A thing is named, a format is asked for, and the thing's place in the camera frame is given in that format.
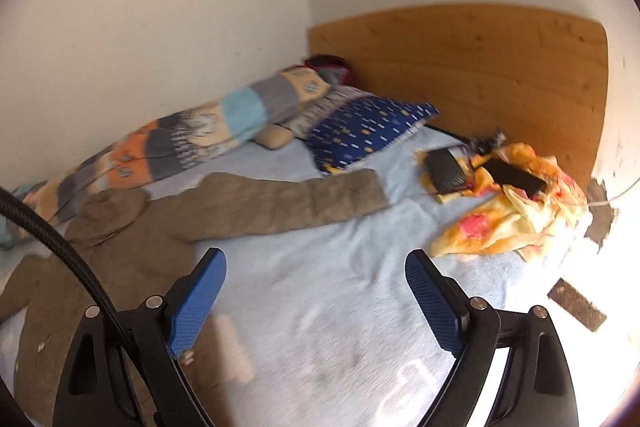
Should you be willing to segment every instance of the bed sheet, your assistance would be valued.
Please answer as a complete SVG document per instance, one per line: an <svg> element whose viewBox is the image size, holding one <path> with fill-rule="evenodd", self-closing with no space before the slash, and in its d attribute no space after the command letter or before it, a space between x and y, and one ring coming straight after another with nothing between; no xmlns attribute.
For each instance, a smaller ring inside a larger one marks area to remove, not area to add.
<svg viewBox="0 0 640 427"><path fill-rule="evenodd" d="M198 259L218 247L228 261L213 313L233 331L234 347L225 356L237 360L227 362L244 367L222 383L234 425L418 423L453 357L439 348L426 324L406 284L404 260L415 248L428 250L430 241L483 200L437 203L419 184L413 151L454 143L425 128L359 165L378 172L390 200L391 206L376 214L196 245ZM174 194L215 171L289 181L319 176L308 150L295 140L278 151L248 144L148 190L154 198ZM526 264L514 252L434 261L468 295L481 295L497 308L527 311L558 279L569 241L570 234L537 263ZM0 285L25 250L33 251L33 245L4 256ZM0 328L0 374L9 385L23 322L21 313ZM493 385L499 378L500 372L492 375ZM488 411L492 400L481 399L478 409Z"/></svg>

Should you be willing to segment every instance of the brown jacket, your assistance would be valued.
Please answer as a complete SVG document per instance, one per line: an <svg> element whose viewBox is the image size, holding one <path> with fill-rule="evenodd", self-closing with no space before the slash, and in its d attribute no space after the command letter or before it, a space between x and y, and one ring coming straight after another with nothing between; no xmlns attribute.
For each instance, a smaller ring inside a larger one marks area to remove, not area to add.
<svg viewBox="0 0 640 427"><path fill-rule="evenodd" d="M177 196L149 201L142 188L111 189L89 197L66 238L97 275L119 310L137 307L149 295L164 295L193 268L192 243L246 234L282 233L346 221L388 205L370 170L302 183L253 180L214 173ZM0 295L0 323L28 305L20 336L15 397L22 409L51 424L56 391L68 348L85 309L93 304L57 257L26 256ZM205 328L196 343L196 370L215 372L215 340ZM215 379L188 375L203 406L220 414L215 393L199 389ZM145 415L152 402L141 400Z"/></svg>

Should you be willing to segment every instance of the blue gripper pad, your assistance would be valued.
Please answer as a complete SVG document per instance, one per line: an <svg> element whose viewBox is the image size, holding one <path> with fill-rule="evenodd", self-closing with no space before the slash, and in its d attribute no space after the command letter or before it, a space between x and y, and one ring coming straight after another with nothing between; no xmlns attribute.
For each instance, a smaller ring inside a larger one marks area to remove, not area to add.
<svg viewBox="0 0 640 427"><path fill-rule="evenodd" d="M404 262L404 275L438 344L458 358L464 348L458 316L414 252Z"/></svg>
<svg viewBox="0 0 640 427"><path fill-rule="evenodd" d="M225 254L222 250L215 250L209 265L200 274L173 317L171 337L167 346L176 359L185 349L191 349L195 344L225 282Z"/></svg>

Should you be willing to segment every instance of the blue patterned pillow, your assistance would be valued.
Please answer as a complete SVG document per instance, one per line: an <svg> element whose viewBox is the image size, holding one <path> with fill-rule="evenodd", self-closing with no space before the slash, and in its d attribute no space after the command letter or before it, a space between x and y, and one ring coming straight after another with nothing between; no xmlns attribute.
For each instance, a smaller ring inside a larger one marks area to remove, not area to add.
<svg viewBox="0 0 640 427"><path fill-rule="evenodd" d="M436 114L429 103L365 96L318 123L305 142L321 171L337 172L413 134Z"/></svg>

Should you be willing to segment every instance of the wood grain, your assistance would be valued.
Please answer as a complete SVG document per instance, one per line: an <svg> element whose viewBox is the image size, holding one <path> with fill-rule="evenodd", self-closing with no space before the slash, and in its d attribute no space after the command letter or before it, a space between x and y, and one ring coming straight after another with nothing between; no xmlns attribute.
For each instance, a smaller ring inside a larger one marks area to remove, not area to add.
<svg viewBox="0 0 640 427"><path fill-rule="evenodd" d="M434 124L465 136L497 127L586 187L607 100L601 24L551 10L452 4L367 14L309 30L312 54L346 58L357 85L427 100Z"/></svg>

